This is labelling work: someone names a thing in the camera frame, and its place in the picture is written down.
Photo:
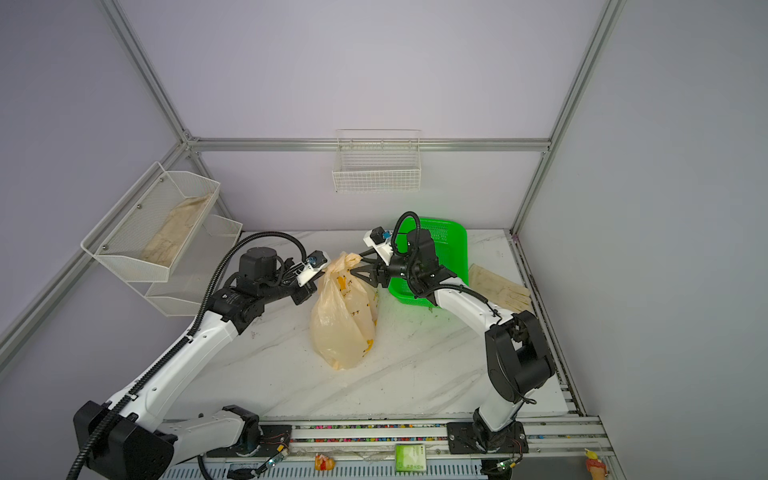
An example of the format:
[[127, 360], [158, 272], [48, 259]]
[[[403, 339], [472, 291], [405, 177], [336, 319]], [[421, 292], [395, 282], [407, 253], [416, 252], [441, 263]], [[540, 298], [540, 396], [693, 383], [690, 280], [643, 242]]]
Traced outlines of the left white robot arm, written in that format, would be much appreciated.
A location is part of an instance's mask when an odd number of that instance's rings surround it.
[[305, 253], [295, 263], [272, 248], [256, 247], [225, 277], [233, 255], [228, 252], [216, 268], [187, 332], [109, 400], [88, 401], [76, 412], [79, 452], [68, 478], [76, 479], [89, 468], [108, 479], [158, 479], [170, 467], [214, 450], [251, 456], [275, 446], [265, 439], [258, 415], [237, 405], [183, 421], [167, 418], [191, 381], [268, 304], [284, 298], [295, 304], [308, 300], [328, 263], [323, 251]]

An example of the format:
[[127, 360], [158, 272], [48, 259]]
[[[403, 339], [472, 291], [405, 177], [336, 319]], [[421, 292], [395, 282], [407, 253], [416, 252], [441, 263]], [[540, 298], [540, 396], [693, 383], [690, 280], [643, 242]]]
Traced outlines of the translucent beige plastic bag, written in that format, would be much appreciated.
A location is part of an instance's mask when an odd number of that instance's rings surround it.
[[352, 274], [362, 257], [341, 253], [319, 282], [309, 331], [314, 351], [333, 369], [357, 366], [373, 349], [378, 321], [378, 293]]

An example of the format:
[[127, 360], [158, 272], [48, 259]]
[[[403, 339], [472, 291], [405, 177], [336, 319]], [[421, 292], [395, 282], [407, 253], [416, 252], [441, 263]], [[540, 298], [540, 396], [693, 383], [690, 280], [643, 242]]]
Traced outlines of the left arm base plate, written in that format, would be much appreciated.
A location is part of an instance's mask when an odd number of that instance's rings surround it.
[[247, 446], [238, 456], [269, 458], [279, 451], [288, 450], [293, 427], [289, 424], [261, 424], [257, 441]]

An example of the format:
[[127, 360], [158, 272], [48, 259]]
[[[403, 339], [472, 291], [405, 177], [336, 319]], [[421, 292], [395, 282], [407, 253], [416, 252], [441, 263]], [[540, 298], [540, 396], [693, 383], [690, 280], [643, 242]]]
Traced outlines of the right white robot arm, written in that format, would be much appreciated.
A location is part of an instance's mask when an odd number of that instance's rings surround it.
[[551, 349], [536, 316], [515, 313], [471, 289], [439, 259], [431, 233], [421, 227], [406, 234], [403, 251], [396, 246], [397, 231], [381, 227], [364, 236], [364, 265], [352, 275], [373, 287], [403, 280], [416, 299], [426, 299], [446, 310], [483, 337], [486, 371], [491, 389], [469, 423], [453, 422], [453, 453], [525, 453], [527, 443], [521, 408], [533, 405], [531, 392], [556, 373]]

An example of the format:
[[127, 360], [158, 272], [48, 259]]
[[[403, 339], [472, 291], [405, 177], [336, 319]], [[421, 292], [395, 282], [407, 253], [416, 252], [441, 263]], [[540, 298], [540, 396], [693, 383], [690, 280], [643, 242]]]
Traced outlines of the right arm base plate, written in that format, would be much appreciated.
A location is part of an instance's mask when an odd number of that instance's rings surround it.
[[524, 426], [513, 421], [497, 432], [478, 422], [449, 422], [446, 425], [451, 454], [526, 454], [529, 445]]

